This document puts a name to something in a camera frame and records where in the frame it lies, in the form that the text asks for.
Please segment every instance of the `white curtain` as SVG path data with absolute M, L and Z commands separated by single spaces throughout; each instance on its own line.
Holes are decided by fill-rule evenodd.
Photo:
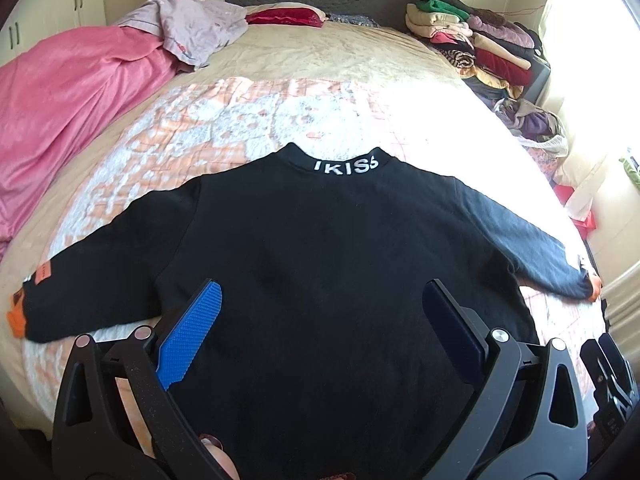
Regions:
M 540 24 L 552 76 L 538 104 L 560 116 L 570 154 L 556 182 L 584 220 L 612 164 L 638 136 L 640 29 L 622 0 L 548 0 Z

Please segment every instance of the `beige bedsheet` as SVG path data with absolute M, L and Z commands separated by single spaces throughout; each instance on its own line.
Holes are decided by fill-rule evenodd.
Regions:
M 189 84 L 212 84 L 222 78 L 233 76 L 244 76 L 254 81 L 292 78 L 345 82 L 355 80 L 388 89 L 397 87 L 399 93 L 402 89 L 412 88 L 412 91 L 425 92 L 424 106 L 407 107 L 402 112 L 405 115 L 404 119 L 412 121 L 417 132 L 436 123 L 446 124 L 447 121 L 457 124 L 467 121 L 468 127 L 474 128 L 474 117 L 479 114 L 482 120 L 479 121 L 481 127 L 478 134 L 485 135 L 487 131 L 495 128 L 495 131 L 500 132 L 498 137 L 503 138 L 499 121 L 488 110 L 482 108 L 452 67 L 418 41 L 391 30 L 338 23 L 326 23 L 321 29 L 254 25 L 235 44 L 214 54 L 207 68 L 174 78 L 158 94 L 168 88 Z M 430 91 L 437 92 L 440 98 L 446 94 L 451 100 L 458 100 L 460 114 L 453 116 L 447 110 L 430 108 Z M 8 310 L 10 294 L 15 292 L 22 280 L 46 259 L 47 246 L 76 189 L 92 172 L 92 168 L 110 151 L 127 126 L 141 115 L 156 96 L 113 123 L 58 175 L 33 217 L 14 239 L 0 263 L 0 298 L 7 298 L 6 301 L 0 301 L 2 314 Z M 442 121 L 442 118 L 434 120 L 442 113 L 448 115 L 445 121 Z M 440 134 L 445 136 L 448 131 L 443 130 Z M 433 147 L 434 152 L 438 154 L 437 142 Z M 454 174 L 469 186 L 484 192 L 556 236 L 568 247 L 568 253 L 577 251 L 584 254 L 584 246 L 581 245 L 577 232 L 568 219 L 566 222 L 558 222 L 558 218 L 561 218 L 558 216 L 561 208 L 558 206 L 554 209 L 546 195 L 551 192 L 545 189 L 542 177 L 535 175 L 532 162 L 527 165 L 523 159 L 526 167 L 522 169 L 522 175 L 504 174 L 505 183 L 501 184 L 494 182 L 499 174 L 495 168 L 488 168 L 484 180 L 476 182 L 478 161 L 470 164 L 463 154 L 450 153 L 450 157 L 441 155 L 443 154 L 440 153 L 430 161 L 433 167 L 429 169 L 442 174 Z M 499 166 L 499 155 L 497 160 L 485 163 L 491 167 Z M 527 186 L 533 186 L 534 192 L 525 196 L 524 200 L 515 200 L 514 190 L 518 189 L 518 186 L 513 186 L 514 178 Z M 521 189 L 521 192 L 522 195 L 529 193 L 525 189 Z M 536 205 L 539 197 L 545 204 L 551 204 L 548 207 L 552 212 L 547 213 L 546 207 Z M 599 315 L 599 304 L 562 301 L 527 287 L 523 288 L 523 293 L 541 339 L 546 341 L 551 336 L 562 336 L 568 341 L 574 358 L 576 349 L 584 339 L 597 336 L 604 329 L 602 316 Z M 45 352 L 52 352 L 50 359 L 38 362 L 35 369 L 31 366 L 31 375 L 28 377 L 23 344 L 11 336 L 3 318 L 4 316 L 0 319 L 0 365 L 6 371 L 7 377 L 4 380 L 0 377 L 0 395 L 18 425 L 41 428 L 49 433 L 52 399 L 56 397 L 68 345 L 48 347 Z M 578 370 L 578 376 L 581 388 L 586 391 L 589 385 L 584 371 Z M 32 387 L 33 381 L 38 381 L 40 393 L 37 396 Z M 43 388 L 50 388 L 50 391 L 43 392 Z

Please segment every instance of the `bed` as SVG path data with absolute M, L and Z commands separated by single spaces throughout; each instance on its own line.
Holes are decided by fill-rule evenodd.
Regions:
M 455 69 L 417 40 L 391 28 L 332 22 L 252 25 L 209 62 L 176 76 L 60 171 L 0 262 L 0 297 L 147 191 L 234 168 L 290 140 L 325 160 L 380 146 L 418 168 L 455 176 L 560 240 L 574 266 L 588 260 L 533 160 Z M 541 343 L 567 343 L 587 399 L 593 385 L 578 354 L 586 339 L 604 332 L 600 301 L 566 300 L 527 283 L 521 291 Z M 0 302 L 3 314 L 8 309 Z M 137 325 L 100 330 L 95 338 L 125 337 Z M 0 322 L 0 396 L 18 426 L 50 435 L 72 343 L 17 340 Z M 120 390 L 149 450 L 128 385 Z

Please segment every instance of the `textured blue pad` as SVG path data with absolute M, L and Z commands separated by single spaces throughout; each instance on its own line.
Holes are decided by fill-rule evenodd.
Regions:
M 216 282 L 210 282 L 160 345 L 157 373 L 165 390 L 184 378 L 221 306 L 222 290 Z

